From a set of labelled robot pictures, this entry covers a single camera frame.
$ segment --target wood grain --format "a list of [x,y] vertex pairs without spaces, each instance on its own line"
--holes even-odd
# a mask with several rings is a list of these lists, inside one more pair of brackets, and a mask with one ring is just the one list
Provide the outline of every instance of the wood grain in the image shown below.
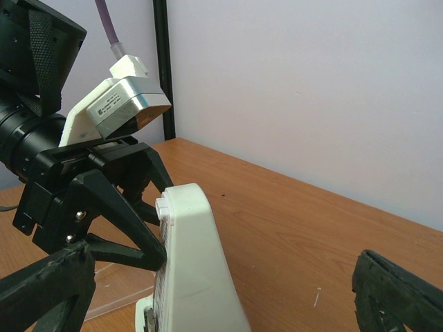
[[[441,232],[182,139],[155,148],[176,185],[198,183],[208,196],[253,331],[358,331],[351,277],[367,248],[443,288]],[[19,194],[3,191],[1,202]],[[0,223],[1,272],[42,256],[12,216]],[[17,251],[20,260],[10,260]],[[133,330],[134,305],[83,328]]]

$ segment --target wall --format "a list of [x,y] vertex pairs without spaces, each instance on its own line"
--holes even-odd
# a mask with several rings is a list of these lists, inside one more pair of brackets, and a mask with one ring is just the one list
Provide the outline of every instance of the wall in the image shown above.
[[[62,92],[62,110],[66,115],[77,102],[106,77],[115,57],[98,16],[94,0],[43,0],[44,3],[74,20],[88,31],[87,38],[75,61]],[[139,56],[150,75],[158,79],[154,16],[152,3],[146,0],[107,0],[107,5],[120,41],[126,51]],[[158,118],[135,135],[153,144],[163,141],[163,123]],[[0,189],[19,184],[17,177],[0,164]]]
[[176,0],[178,136],[443,230],[443,3]]

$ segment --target white device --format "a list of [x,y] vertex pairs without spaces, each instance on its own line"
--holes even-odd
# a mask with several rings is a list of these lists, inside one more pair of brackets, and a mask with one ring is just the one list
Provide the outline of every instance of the white device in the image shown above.
[[136,304],[136,332],[250,332],[203,190],[167,188],[156,210],[168,260]]
[[139,57],[124,55],[68,113],[59,147],[131,135],[171,107]]

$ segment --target silver bolt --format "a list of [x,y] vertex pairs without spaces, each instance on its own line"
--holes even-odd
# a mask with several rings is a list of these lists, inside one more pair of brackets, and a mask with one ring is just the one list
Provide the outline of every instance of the silver bolt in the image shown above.
[[72,240],[74,240],[74,237],[73,237],[72,235],[68,235],[68,236],[66,237],[66,243],[71,243]]
[[75,214],[77,220],[82,220],[87,215],[86,211],[79,211]]

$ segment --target black vertical post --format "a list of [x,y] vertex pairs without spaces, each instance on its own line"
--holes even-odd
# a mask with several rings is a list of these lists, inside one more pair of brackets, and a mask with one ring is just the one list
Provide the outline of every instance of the black vertical post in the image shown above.
[[160,86],[172,104],[172,107],[163,114],[163,133],[165,134],[165,140],[171,140],[175,138],[175,121],[169,49],[168,8],[166,0],[153,0],[153,5]]

